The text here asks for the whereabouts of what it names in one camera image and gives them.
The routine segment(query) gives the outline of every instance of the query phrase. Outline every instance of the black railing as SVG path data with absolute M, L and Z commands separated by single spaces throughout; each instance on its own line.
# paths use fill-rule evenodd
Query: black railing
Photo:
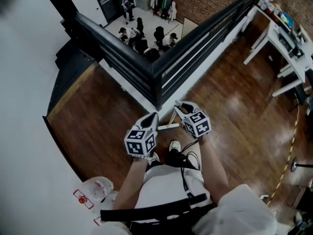
M 156 109 L 188 79 L 258 0 L 237 0 L 182 38 L 154 63 L 148 62 L 103 27 L 97 25 L 64 0 L 51 0 L 68 22 L 67 32 L 85 51 L 92 49 L 131 83 Z

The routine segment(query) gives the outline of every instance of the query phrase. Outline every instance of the white sneaker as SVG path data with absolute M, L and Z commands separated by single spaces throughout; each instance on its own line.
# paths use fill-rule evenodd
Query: white sneaker
M 152 163 L 153 161 L 159 161 L 159 162 L 160 162 L 160 158 L 158 157 L 158 155 L 157 155 L 156 152 L 153 153 L 153 157 L 152 157 L 152 158 L 148 158 L 148 163 L 149 163 L 149 165 L 151 165 L 151 163 Z
M 177 140 L 173 140 L 173 141 L 170 143 L 169 149 L 170 149 L 170 151 L 171 151 L 172 149 L 176 149 L 178 152 L 180 152 L 180 150 L 181 150 L 180 142 L 178 142 Z

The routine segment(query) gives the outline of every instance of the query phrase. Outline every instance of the yellow cable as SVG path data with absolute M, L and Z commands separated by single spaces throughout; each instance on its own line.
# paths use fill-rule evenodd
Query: yellow cable
M 277 190 L 279 189 L 280 185 L 281 185 L 281 182 L 285 176 L 285 173 L 286 173 L 286 170 L 288 168 L 288 164 L 289 164 L 289 161 L 290 161 L 290 158 L 291 158 L 291 154 L 292 154 L 292 150 L 293 150 L 293 144 L 294 144 L 294 139 L 295 139 L 295 134 L 296 134 L 296 131 L 297 131 L 297 125 L 298 125 L 298 121 L 299 121 L 299 112 L 300 112 L 300 107 L 298 105 L 298 113 L 297 113 L 297 120 L 296 122 L 294 123 L 294 132 L 293 132 L 293 138 L 292 138 L 292 142 L 291 142 L 291 147 L 290 147 L 290 151 L 289 151 L 289 156 L 288 156 L 288 159 L 287 159 L 287 162 L 286 162 L 286 165 L 285 165 L 285 168 L 284 168 L 284 172 L 282 174 L 282 176 L 280 177 L 280 180 L 279 180 L 279 183 L 277 184 L 273 194 L 271 195 L 270 199 L 269 199 L 269 202 L 267 203 L 267 206 L 269 206 L 269 204 L 271 203 L 273 197 L 275 196 Z

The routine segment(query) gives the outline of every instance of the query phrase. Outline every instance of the clothing rack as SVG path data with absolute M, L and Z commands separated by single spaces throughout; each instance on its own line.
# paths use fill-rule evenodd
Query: clothing rack
M 151 0 L 150 6 L 153 9 L 153 15 L 159 15 L 168 22 L 176 18 L 175 0 Z

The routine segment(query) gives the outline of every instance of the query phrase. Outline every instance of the wooden floor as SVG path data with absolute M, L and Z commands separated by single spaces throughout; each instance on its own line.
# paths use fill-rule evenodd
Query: wooden floor
M 280 87 L 276 75 L 282 62 L 270 44 L 243 65 L 260 33 L 251 26 L 200 79 L 186 100 L 209 114 L 213 129 L 210 138 L 230 184 L 235 187 L 245 183 L 256 194 L 272 194 L 287 161 L 297 110 L 288 112 L 291 101 L 287 96 L 271 96 Z M 305 110 L 300 109 L 292 157 L 313 163 L 313 145 L 305 135 Z M 98 67 L 50 124 L 83 179 L 103 175 L 118 190 L 131 164 L 124 135 L 144 114 L 139 104 Z M 161 133 L 157 148 L 161 159 L 172 139 L 181 141 L 182 146 L 190 142 L 181 128 Z M 270 206 L 284 223 L 294 213 L 284 205 L 291 186 L 305 185 L 313 177 L 311 169 L 289 171 Z

